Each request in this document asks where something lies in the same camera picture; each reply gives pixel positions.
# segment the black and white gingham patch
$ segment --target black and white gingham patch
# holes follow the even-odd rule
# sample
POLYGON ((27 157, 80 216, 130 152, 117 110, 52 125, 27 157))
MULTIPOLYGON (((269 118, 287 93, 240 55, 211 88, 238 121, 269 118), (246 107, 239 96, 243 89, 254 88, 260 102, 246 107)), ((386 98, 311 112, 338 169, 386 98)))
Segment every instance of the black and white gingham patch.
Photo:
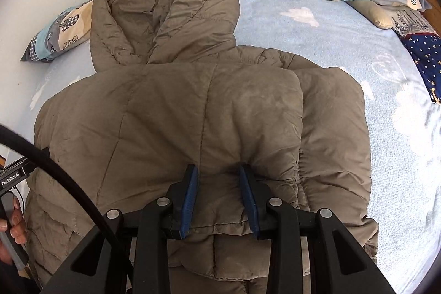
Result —
POLYGON ((39 61, 37 54, 35 53, 35 43, 37 42, 37 35, 32 38, 30 41, 30 47, 29 47, 29 58, 32 61, 39 61))

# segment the hand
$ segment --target hand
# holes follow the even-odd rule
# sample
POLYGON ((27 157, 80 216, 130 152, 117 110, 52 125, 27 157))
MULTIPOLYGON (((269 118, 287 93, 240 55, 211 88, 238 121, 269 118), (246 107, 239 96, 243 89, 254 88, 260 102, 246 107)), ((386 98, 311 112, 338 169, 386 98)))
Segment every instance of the hand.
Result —
MULTIPOLYGON (((26 222, 23 219, 23 213, 20 209, 20 202, 18 198, 14 196, 14 212, 12 213, 12 217, 10 219, 13 224, 10 229, 10 234, 13 238, 15 238, 15 242, 17 244, 25 244, 26 243, 26 222)), ((0 232, 5 232, 7 230, 7 222, 4 219, 0 219, 0 232)), ((6 250, 3 243, 0 241, 0 260, 3 263, 8 265, 14 264, 12 258, 10 257, 8 251, 6 250)))

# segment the black cable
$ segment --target black cable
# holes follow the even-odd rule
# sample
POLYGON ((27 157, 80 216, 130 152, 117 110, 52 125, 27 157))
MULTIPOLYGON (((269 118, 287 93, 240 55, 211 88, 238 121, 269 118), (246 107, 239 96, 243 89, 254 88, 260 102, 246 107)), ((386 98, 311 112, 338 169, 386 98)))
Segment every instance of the black cable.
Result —
POLYGON ((12 130, 0 125, 0 144, 9 147, 13 151, 28 158, 35 165, 39 166, 49 176, 56 180, 61 186, 65 188, 69 194, 79 203, 79 205, 89 215, 98 229, 102 232, 104 237, 112 246, 122 260, 123 266, 126 269, 127 276, 130 281, 133 277, 133 265, 129 260, 129 257, 125 253, 115 233, 112 232, 110 226, 102 217, 100 211, 90 198, 84 193, 80 186, 70 177, 65 170, 63 170, 58 164, 56 164, 50 157, 48 157, 43 151, 37 149, 29 141, 22 138, 12 130))
POLYGON ((17 188, 17 186, 14 186, 13 187, 13 189, 14 190, 16 190, 17 192, 18 192, 18 194, 20 195, 20 198, 21 198, 21 203, 23 204, 23 214, 25 213, 25 201, 24 201, 24 199, 23 199, 23 196, 21 195, 21 192, 20 192, 20 190, 17 188))

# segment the bed sheet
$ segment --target bed sheet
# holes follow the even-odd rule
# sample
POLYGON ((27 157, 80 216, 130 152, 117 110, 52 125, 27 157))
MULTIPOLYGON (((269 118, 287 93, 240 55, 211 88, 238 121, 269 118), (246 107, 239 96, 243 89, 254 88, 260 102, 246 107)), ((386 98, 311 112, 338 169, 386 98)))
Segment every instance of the bed sheet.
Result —
MULTIPOLYGON (((372 153, 369 216, 380 224, 378 266, 397 293, 411 293, 440 248, 441 107, 431 103, 409 53, 392 30, 378 29, 344 2, 240 5, 238 45, 339 66, 361 84, 372 153)), ((94 73, 88 42, 55 59, 16 130, 32 141, 43 103, 94 73)))

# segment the metal bolt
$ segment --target metal bolt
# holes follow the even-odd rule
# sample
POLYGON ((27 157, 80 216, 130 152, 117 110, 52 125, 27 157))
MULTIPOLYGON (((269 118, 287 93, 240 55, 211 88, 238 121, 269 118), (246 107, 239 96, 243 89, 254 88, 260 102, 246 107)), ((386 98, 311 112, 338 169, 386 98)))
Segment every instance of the metal bolt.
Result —
POLYGON ((170 200, 167 197, 158 198, 158 200, 156 201, 156 204, 161 207, 164 207, 169 203, 170 203, 170 200))
POLYGON ((280 205, 282 205, 282 200, 280 198, 273 197, 270 199, 270 205, 274 207, 279 207, 280 205))
POLYGON ((115 219, 120 215, 120 211, 117 209, 111 209, 109 212, 107 212, 107 218, 109 219, 115 219))
POLYGON ((332 217, 332 212, 331 212, 331 210, 328 209, 328 208, 322 208, 322 209, 320 210, 320 215, 321 215, 322 217, 325 217, 325 218, 331 218, 331 217, 332 217))

